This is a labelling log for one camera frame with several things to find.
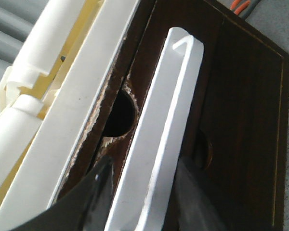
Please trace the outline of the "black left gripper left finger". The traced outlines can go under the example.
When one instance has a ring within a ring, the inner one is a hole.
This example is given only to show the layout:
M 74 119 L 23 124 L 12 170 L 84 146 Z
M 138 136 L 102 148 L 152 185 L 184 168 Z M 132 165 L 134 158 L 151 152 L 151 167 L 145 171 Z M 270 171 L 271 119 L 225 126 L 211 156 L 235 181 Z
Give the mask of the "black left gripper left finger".
M 114 192 L 114 161 L 103 156 L 69 193 L 14 231 L 103 231 Z

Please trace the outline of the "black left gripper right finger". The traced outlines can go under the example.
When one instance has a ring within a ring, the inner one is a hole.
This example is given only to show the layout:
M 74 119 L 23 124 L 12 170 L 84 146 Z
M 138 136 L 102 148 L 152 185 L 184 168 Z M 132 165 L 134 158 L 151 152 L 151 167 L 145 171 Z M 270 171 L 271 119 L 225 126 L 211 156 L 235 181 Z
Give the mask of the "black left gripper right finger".
M 189 157 L 180 157 L 174 181 L 173 201 L 162 229 L 164 231 L 226 231 L 218 212 L 212 184 Z

